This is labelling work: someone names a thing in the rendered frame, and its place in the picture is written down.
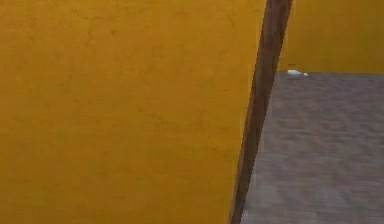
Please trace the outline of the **small white object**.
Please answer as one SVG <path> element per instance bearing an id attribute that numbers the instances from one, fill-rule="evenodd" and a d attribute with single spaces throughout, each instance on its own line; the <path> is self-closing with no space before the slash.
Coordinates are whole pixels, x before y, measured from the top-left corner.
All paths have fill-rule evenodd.
<path id="1" fill-rule="evenodd" d="M 299 70 L 294 70 L 294 69 L 287 70 L 287 74 L 290 76 L 303 76 L 303 77 L 309 76 L 309 74 L 306 72 L 301 72 Z"/>

